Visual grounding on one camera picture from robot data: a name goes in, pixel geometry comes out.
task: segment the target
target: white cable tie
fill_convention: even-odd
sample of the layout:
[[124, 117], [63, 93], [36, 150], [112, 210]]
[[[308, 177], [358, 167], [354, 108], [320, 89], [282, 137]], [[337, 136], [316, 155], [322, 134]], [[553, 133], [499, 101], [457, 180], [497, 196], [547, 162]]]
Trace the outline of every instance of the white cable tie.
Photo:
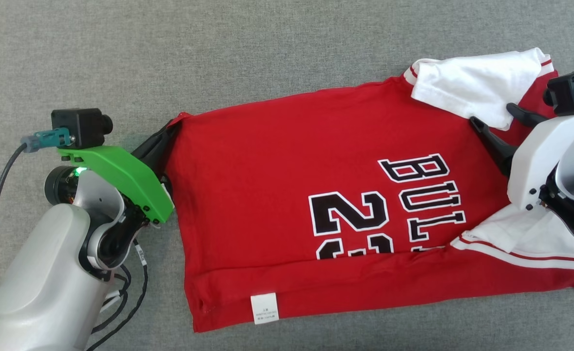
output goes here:
[[113, 304], [115, 304], [116, 302], [118, 302], [118, 300], [120, 300], [120, 296], [114, 297], [110, 302], [107, 302], [107, 304], [105, 304], [103, 307], [100, 308], [100, 312], [99, 312], [99, 313], [103, 313], [103, 311], [105, 311], [106, 309], [108, 309], [109, 307], [111, 307]]
[[117, 297], [117, 296], [120, 296], [120, 290], [112, 291], [111, 293], [107, 294], [107, 296], [105, 297], [105, 300], [107, 301], [110, 298]]
[[142, 247], [140, 247], [140, 245], [136, 245], [135, 250], [137, 251], [137, 255], [140, 256], [140, 261], [142, 262], [142, 265], [146, 265], [146, 257], [144, 256], [144, 251], [142, 250]]

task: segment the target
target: green led light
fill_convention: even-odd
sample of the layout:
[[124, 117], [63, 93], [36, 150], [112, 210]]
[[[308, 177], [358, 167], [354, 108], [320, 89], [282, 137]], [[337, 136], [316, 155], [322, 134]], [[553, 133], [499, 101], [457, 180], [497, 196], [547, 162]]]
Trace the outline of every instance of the green led light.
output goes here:
[[79, 174], [81, 174], [86, 169], [87, 169], [86, 167], [77, 167], [77, 169], [75, 169], [75, 176], [78, 177]]

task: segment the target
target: white tag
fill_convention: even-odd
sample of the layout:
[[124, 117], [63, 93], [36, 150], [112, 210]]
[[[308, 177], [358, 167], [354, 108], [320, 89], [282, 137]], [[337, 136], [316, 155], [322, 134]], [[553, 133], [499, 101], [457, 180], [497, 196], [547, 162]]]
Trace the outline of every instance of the white tag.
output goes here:
[[264, 324], [278, 320], [276, 293], [266, 293], [250, 297], [254, 324]]
[[164, 188], [166, 195], [168, 195], [168, 198], [171, 200], [172, 207], [175, 207], [174, 202], [172, 201], [172, 196], [170, 196], [170, 193], [168, 193], [168, 191], [166, 190], [166, 185], [164, 183], [162, 183], [162, 188]]
[[140, 261], [142, 261], [142, 265], [146, 265], [146, 256], [144, 255], [144, 250], [140, 245], [135, 246], [135, 250], [137, 251], [137, 255], [140, 256]]

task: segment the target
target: red t-shirt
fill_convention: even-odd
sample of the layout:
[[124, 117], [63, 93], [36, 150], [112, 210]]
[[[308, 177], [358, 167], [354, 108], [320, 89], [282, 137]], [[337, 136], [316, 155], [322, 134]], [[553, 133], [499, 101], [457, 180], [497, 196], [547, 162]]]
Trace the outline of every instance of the red t-shirt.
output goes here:
[[[555, 76], [520, 105], [552, 115]], [[509, 204], [507, 179], [468, 120], [411, 90], [394, 77], [180, 114], [168, 172], [194, 331], [253, 321], [264, 293], [285, 318], [574, 287], [574, 270], [450, 245]]]

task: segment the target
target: gray carpet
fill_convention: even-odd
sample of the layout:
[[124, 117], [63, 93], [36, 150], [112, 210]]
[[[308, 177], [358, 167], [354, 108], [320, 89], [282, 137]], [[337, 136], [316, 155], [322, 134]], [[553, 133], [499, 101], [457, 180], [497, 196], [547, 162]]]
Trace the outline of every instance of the gray carpet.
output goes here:
[[[99, 107], [131, 149], [201, 113], [398, 75], [419, 58], [538, 46], [574, 70], [574, 2], [560, 0], [0, 0], [0, 171], [52, 109]], [[24, 155], [0, 202], [0, 277], [49, 207], [54, 151]], [[149, 291], [103, 350], [574, 351], [574, 291], [473, 298], [193, 334], [173, 219], [140, 237]], [[134, 274], [131, 305], [141, 268]]]

